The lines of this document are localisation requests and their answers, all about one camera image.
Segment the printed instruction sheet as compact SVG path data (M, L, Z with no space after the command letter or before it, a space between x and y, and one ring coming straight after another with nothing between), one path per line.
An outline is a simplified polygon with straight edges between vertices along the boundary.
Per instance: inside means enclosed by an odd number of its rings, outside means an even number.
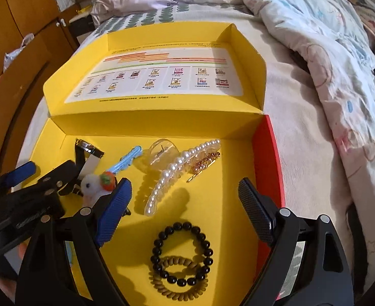
M225 48L158 48L103 58L65 103L173 94L239 97L243 89Z

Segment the dark bedside cabinet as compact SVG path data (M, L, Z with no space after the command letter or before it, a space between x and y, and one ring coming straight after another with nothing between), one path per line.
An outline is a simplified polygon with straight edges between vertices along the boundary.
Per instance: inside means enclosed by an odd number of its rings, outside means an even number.
M79 10L77 14L69 20L68 30L78 46L95 30L91 11L92 5L89 4Z

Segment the clear round hair clip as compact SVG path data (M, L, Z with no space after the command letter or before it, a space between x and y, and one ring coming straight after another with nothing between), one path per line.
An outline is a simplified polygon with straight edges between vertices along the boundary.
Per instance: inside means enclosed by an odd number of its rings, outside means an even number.
M180 151L171 140L161 138L142 151L142 155L139 157L140 167L143 172L163 171L179 155Z

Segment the orange wooden wardrobe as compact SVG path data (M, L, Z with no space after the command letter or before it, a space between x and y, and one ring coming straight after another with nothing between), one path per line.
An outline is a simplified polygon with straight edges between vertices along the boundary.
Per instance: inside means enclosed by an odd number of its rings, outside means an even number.
M68 20L79 7L61 12L56 0L0 0L0 174L18 162L45 81L78 47ZM5 53L29 33L34 39L3 72Z

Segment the leaf pattern bed sheet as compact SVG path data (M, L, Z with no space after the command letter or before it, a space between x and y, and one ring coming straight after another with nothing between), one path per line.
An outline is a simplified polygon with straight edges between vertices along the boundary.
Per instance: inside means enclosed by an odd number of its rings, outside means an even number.
M316 219L328 215L340 240L349 242L345 209L351 201L349 183L311 75L297 65L289 49L274 39L247 8L184 5L114 17L95 30L78 52L102 35L157 23L203 21L232 23L265 61L263 113L272 124L282 172L285 207L295 215ZM18 161L31 155L49 119L36 115Z

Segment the white plush bunny clip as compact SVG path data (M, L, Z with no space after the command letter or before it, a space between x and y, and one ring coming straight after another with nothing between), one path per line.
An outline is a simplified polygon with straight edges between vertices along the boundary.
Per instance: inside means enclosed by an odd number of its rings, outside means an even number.
M116 185L115 174L110 171L105 171L100 175L86 175L80 184L83 207L93 207L102 196L110 194Z

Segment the pearl hair claw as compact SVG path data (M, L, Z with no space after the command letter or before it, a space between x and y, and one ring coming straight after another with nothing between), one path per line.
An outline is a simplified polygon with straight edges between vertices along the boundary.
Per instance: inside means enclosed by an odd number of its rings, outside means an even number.
M182 151L180 155L160 173L160 178L156 182L144 207L144 214L146 216L153 216L156 213L159 202L167 191L169 191L185 173L190 174L189 169L199 160L203 159L209 153L220 152L220 149L220 139L211 139L186 151Z

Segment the yellow cardboard box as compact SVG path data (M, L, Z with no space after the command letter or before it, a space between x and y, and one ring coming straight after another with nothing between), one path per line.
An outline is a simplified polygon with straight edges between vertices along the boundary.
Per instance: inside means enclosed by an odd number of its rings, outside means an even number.
M151 284L158 234L174 222L201 228L213 250L203 294L183 305L239 305L266 250L239 200L239 181L284 200L280 157L263 113L265 61L232 23L157 23L102 35L44 84L49 119L31 158L41 173L75 156L75 140L103 152L131 181L131 214L100 249L130 305L173 305Z

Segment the white plastic bag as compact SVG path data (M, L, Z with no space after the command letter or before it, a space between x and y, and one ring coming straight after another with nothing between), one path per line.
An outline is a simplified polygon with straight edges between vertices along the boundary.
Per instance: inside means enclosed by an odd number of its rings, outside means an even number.
M5 53L3 60L3 72L5 72L11 65L11 63L18 57L18 55L23 51L23 49L34 39L34 34L29 33L25 35L23 41L19 48L13 50L10 53Z

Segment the light blue hair clip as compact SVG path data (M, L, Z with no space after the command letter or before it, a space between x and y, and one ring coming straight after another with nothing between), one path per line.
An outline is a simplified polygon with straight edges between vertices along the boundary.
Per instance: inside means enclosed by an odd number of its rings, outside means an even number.
M129 166L132 165L133 160L139 158L142 155L142 147L135 146L133 147L125 156L123 156L119 162L114 164L107 172L118 174L120 171L126 170Z

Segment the gold rhinestone hair clip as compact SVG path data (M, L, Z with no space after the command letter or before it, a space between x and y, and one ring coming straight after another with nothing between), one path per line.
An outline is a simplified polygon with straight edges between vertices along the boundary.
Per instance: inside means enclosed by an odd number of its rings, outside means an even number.
M190 169L189 173L191 176L188 178L187 183L191 182L193 179L195 179L198 175L200 175L204 170L206 170L208 167L213 165L215 161L220 158L221 154L219 151L212 152L207 154L203 159L199 160L196 164L194 164Z

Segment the floral white quilt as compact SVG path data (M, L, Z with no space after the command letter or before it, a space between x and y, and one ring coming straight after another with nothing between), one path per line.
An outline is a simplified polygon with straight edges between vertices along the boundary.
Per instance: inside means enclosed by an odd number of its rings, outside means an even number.
M375 55L347 0L243 0L306 61L345 169L375 282Z

